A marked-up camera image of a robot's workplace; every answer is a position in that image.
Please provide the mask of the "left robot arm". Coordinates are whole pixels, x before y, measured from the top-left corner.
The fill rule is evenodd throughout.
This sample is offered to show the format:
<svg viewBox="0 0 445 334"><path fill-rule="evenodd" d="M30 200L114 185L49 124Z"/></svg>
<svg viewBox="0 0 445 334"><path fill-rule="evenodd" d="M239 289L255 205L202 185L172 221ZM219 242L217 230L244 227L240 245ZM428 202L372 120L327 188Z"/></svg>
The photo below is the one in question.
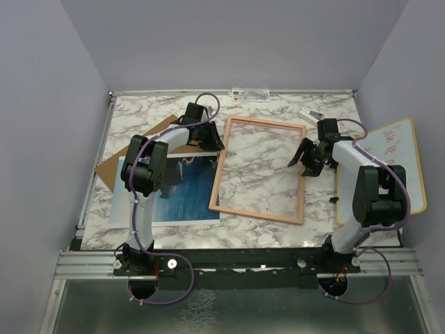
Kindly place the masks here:
<svg viewBox="0 0 445 334"><path fill-rule="evenodd" d="M190 102L185 114L166 129L151 136L131 138L120 172L131 205L129 234L122 247L121 262L140 275L149 273L154 264L154 199L166 175L168 154L192 142L203 150L224 149L213 121L219 111L220 104L210 112L208 107Z"/></svg>

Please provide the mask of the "white marker eraser piece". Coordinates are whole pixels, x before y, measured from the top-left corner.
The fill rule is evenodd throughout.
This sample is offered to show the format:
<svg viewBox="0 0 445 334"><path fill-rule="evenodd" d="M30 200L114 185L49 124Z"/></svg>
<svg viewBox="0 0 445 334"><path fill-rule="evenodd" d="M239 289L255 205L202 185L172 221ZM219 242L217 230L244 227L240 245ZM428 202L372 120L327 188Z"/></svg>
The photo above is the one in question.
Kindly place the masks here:
<svg viewBox="0 0 445 334"><path fill-rule="evenodd" d="M306 108L302 108L299 112L298 115L305 120L306 122L308 122L309 124L311 124L312 126L316 127L318 121L322 120L324 115L318 111L314 111L311 109L306 109Z"/></svg>

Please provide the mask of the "small label card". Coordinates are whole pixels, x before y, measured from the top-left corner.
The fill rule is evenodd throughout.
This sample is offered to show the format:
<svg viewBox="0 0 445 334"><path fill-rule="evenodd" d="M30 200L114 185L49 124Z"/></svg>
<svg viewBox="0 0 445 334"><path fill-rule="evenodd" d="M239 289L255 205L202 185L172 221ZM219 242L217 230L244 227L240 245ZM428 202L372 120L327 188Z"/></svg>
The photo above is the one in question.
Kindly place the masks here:
<svg viewBox="0 0 445 334"><path fill-rule="evenodd" d="M269 102L270 91L253 88L233 88L230 93L233 102Z"/></svg>

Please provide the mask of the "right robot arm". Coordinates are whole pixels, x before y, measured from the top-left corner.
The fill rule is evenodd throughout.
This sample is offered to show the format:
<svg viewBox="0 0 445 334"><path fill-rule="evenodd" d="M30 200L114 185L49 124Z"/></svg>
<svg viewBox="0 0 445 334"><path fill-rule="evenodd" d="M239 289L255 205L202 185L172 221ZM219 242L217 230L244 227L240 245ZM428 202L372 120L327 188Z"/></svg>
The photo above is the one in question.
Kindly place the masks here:
<svg viewBox="0 0 445 334"><path fill-rule="evenodd" d="M335 272L342 267L343 255L353 254L374 232L399 230L411 213L406 187L406 171L401 165L388 165L358 145L358 138L343 136L338 123L347 119L324 118L317 122L318 143L308 138L300 145L288 166L302 164L303 177L318 177L325 166L340 167L349 173L354 186L348 207L352 216L330 235L319 255L321 267Z"/></svg>

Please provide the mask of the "blue landscape photo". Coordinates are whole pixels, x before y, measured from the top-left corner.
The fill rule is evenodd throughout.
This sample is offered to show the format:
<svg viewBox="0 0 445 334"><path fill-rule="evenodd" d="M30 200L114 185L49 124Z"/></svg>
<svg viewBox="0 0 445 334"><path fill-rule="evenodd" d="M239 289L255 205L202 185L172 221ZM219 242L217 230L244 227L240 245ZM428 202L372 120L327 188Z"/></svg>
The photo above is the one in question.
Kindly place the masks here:
<svg viewBox="0 0 445 334"><path fill-rule="evenodd" d="M218 224L220 214L209 210L217 154L169 154L166 176L154 198L152 226Z"/></svg>

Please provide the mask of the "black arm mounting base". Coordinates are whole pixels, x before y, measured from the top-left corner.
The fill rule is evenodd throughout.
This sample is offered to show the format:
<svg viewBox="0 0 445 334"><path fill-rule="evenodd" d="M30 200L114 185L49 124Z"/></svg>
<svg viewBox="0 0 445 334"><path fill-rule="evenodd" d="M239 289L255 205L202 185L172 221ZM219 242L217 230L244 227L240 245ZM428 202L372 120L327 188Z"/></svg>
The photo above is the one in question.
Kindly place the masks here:
<svg viewBox="0 0 445 334"><path fill-rule="evenodd" d="M352 254L328 247L156 250L152 255L124 247L113 275L137 289L316 289L320 277L358 273Z"/></svg>

